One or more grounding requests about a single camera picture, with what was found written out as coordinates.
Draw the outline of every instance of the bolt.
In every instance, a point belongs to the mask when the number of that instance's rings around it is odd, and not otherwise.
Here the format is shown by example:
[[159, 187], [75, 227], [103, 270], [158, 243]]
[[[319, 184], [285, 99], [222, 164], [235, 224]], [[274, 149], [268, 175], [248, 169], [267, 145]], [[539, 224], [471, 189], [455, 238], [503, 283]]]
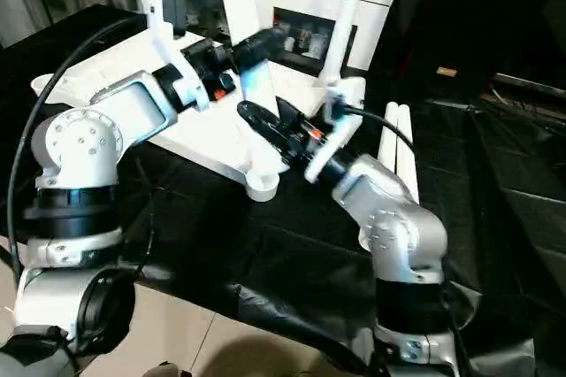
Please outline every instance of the bolt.
[[401, 357], [403, 359], [405, 359], [406, 361], [414, 361], [415, 359], [418, 358], [417, 354], [412, 353], [412, 352], [403, 352]]

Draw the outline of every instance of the black cloth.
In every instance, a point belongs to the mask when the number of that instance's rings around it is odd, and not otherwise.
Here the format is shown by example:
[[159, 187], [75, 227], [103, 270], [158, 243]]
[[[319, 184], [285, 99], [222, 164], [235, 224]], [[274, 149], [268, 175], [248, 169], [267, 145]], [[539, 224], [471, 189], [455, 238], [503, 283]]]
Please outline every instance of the black cloth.
[[[123, 12], [92, 7], [0, 53], [3, 197], [35, 99], [29, 82], [53, 72], [84, 37], [120, 17]], [[90, 53], [141, 29], [122, 31]], [[369, 90], [367, 103], [375, 95]], [[448, 292], [475, 375], [564, 375], [563, 137], [466, 104], [420, 100], [411, 107], [421, 201], [447, 227]], [[46, 106], [43, 117], [58, 110]], [[377, 153], [373, 125], [363, 124], [350, 152]], [[256, 204], [242, 186], [146, 142], [119, 165], [125, 262], [132, 266], [149, 222], [135, 157], [149, 176], [157, 222], [144, 284], [314, 346], [343, 369], [366, 372], [375, 312], [371, 258], [327, 189], [291, 170], [281, 175], [272, 201]], [[38, 171], [27, 151], [17, 210], [31, 204]], [[34, 227], [21, 217], [17, 222], [25, 241]]]

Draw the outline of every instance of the table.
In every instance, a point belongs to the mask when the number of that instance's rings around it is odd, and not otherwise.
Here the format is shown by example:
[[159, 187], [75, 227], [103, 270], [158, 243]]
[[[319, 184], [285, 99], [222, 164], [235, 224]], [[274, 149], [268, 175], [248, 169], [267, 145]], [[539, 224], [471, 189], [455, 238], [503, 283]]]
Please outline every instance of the table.
[[[35, 100], [29, 82], [53, 72], [87, 34], [124, 13], [95, 6], [0, 53], [4, 181]], [[115, 34], [89, 53], [142, 29]], [[473, 367], [481, 376], [563, 375], [563, 139], [512, 115], [430, 98], [411, 103], [420, 194], [447, 227], [448, 292]], [[54, 112], [57, 106], [46, 106], [42, 114]], [[375, 154], [378, 134], [364, 124], [348, 147]], [[149, 214], [134, 157], [150, 179], [158, 231], [142, 283], [316, 347], [343, 369], [367, 372], [371, 260], [357, 245], [356, 225], [328, 192], [290, 171], [274, 200], [256, 204], [242, 186], [145, 143], [119, 165], [119, 216], [131, 266], [143, 251]], [[17, 210], [31, 204], [39, 170], [29, 151], [22, 165]], [[22, 219], [17, 226], [21, 241], [33, 233]]]

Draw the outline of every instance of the tiled floor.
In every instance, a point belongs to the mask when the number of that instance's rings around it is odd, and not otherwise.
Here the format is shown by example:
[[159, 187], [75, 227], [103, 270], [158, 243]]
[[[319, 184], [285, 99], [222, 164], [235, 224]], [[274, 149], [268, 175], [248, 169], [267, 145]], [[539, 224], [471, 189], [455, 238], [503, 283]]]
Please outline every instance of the tiled floor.
[[[14, 301], [11, 272], [3, 264], [0, 288], [1, 343], [12, 329]], [[130, 334], [111, 354], [99, 357], [84, 377], [142, 377], [164, 361], [195, 377], [348, 376], [298, 342], [143, 286], [136, 286], [136, 295]]]

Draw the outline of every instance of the robotic arm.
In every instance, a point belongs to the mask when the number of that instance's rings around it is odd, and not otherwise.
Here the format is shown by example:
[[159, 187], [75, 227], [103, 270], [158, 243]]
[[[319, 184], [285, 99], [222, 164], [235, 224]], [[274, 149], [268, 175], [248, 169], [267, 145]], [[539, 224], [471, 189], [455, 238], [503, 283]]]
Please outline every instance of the robotic arm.
[[245, 72], [282, 48], [284, 33], [266, 29], [232, 48], [207, 39], [178, 51], [172, 25], [163, 19], [175, 10], [165, 10], [165, 1], [152, 0], [148, 14], [165, 66], [126, 77], [89, 106], [47, 119], [33, 134], [43, 172], [26, 215], [38, 221], [40, 233], [27, 245], [15, 329], [0, 348], [1, 375], [74, 376], [118, 346], [135, 303], [134, 278], [118, 267], [118, 162], [187, 108], [205, 110], [217, 89], [234, 89], [225, 71]]
[[376, 353], [387, 364], [381, 372], [458, 377], [454, 335], [442, 301], [444, 226], [378, 160], [369, 155], [353, 159], [340, 150], [351, 136], [348, 129], [357, 127], [350, 121], [357, 116], [341, 116], [325, 137], [291, 104], [278, 98], [278, 106], [280, 119], [249, 102], [240, 103], [238, 112], [290, 165], [306, 168], [308, 181], [330, 188], [333, 199], [369, 236]]

